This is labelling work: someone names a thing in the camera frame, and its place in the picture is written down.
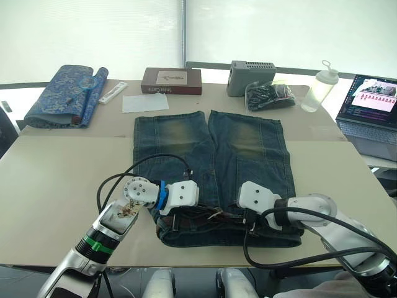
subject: laptop screen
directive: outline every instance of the laptop screen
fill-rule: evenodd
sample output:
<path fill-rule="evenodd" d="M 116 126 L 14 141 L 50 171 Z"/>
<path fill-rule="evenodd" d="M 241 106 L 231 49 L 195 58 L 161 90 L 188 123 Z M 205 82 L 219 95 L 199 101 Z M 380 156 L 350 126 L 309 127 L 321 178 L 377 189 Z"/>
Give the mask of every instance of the laptop screen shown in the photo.
<path fill-rule="evenodd" d="M 337 118 L 397 128 L 397 81 L 358 74 Z"/>

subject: gray box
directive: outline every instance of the gray box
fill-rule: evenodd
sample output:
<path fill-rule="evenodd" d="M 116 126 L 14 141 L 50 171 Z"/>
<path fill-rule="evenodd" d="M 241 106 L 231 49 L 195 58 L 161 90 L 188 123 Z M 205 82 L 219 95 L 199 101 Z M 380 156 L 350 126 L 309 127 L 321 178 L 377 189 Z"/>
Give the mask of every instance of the gray box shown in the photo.
<path fill-rule="evenodd" d="M 229 96 L 244 96 L 246 86 L 252 82 L 266 83 L 273 81 L 276 67 L 269 62 L 231 62 L 228 86 Z"/>

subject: water bottle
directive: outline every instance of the water bottle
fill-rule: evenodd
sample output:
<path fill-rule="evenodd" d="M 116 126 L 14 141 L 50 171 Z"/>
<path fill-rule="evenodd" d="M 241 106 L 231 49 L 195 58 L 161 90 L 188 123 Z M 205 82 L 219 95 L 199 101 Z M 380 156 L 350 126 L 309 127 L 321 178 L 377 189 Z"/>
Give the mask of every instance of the water bottle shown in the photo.
<path fill-rule="evenodd" d="M 322 70 L 316 74 L 313 85 L 300 105 L 307 112 L 316 112 L 322 101 L 339 81 L 338 71 L 331 69 L 330 62 L 323 60 L 322 63 L 328 67 L 328 70 Z"/>

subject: jeans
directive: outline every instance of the jeans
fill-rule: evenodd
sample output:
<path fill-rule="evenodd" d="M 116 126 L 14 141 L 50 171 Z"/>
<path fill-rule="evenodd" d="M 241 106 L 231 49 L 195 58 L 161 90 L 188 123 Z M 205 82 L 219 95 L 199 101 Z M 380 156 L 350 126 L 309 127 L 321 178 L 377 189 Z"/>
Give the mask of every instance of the jeans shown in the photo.
<path fill-rule="evenodd" d="M 289 153 L 279 120 L 217 111 L 211 112 L 208 126 L 200 111 L 136 118 L 134 162 L 156 153 L 185 158 L 200 189 L 199 203 L 236 217 L 243 213 L 235 202 L 239 188 L 246 181 L 269 188 L 282 198 L 295 196 Z M 172 184 L 183 180 L 184 170 L 184 165 L 175 158 L 161 157 L 140 164 L 134 173 Z M 243 225 L 215 224 L 205 212 L 178 215 L 176 222 L 175 214 L 175 209 L 167 216 L 151 209 L 157 235 L 166 245 L 243 244 Z M 250 246 L 291 247 L 301 243 L 301 230 L 295 228 L 278 232 L 263 226 L 256 234 L 258 237 L 251 237 Z"/>

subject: clear plastic bag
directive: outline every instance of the clear plastic bag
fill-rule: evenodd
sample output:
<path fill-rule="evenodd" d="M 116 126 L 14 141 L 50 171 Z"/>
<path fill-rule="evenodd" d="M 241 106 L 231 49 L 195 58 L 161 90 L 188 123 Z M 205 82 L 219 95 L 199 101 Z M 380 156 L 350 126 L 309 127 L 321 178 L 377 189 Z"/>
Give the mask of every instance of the clear plastic bag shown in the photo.
<path fill-rule="evenodd" d="M 295 96 L 286 84 L 268 82 L 248 84 L 245 92 L 246 110 L 261 111 L 295 105 Z"/>

